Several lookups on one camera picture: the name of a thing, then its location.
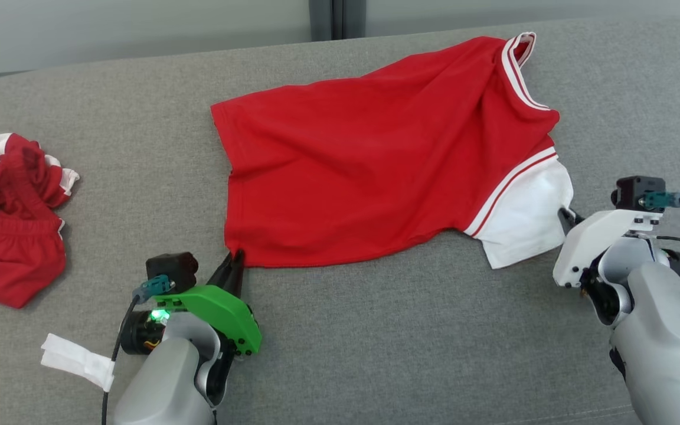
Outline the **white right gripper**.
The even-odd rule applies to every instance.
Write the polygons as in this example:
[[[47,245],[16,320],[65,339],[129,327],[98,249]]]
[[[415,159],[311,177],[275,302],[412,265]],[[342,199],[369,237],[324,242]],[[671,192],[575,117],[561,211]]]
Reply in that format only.
[[[584,220],[573,209],[560,208],[558,219],[566,235],[553,268],[553,279],[559,287],[582,285],[583,269],[630,231],[653,231],[653,221],[661,212],[599,211]]]

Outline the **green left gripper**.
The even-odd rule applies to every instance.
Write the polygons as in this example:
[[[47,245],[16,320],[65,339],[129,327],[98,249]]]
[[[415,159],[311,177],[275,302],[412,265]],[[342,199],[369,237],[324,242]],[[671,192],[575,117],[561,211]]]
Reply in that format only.
[[[171,338],[199,339],[206,345],[202,321],[223,335],[225,341],[233,341],[235,351],[243,355],[260,352],[262,335],[256,318],[242,299],[244,276],[244,250],[228,253],[207,285],[193,287],[179,294],[159,294],[154,301],[163,304],[169,312],[163,341]]]

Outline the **red basketball shorts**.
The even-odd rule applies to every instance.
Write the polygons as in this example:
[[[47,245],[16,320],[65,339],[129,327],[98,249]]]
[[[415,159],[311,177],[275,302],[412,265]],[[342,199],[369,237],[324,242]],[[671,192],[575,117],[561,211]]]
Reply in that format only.
[[[0,304],[20,309],[64,271],[64,220],[79,173],[34,140],[0,134]]]

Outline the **grey double partition post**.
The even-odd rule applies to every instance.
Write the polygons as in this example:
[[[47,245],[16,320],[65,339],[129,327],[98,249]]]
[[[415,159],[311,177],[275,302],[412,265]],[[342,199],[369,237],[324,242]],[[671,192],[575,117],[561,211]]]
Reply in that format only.
[[[367,0],[308,0],[311,41],[353,40],[367,32]]]

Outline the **red white basketball jersey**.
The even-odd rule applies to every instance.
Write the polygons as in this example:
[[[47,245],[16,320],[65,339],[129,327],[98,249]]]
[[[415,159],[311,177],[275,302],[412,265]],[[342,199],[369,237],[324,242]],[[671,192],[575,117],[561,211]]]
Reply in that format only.
[[[259,268],[378,259],[454,230],[501,269],[561,245],[574,196],[537,36],[479,36],[362,76],[211,105],[230,163],[224,244]]]

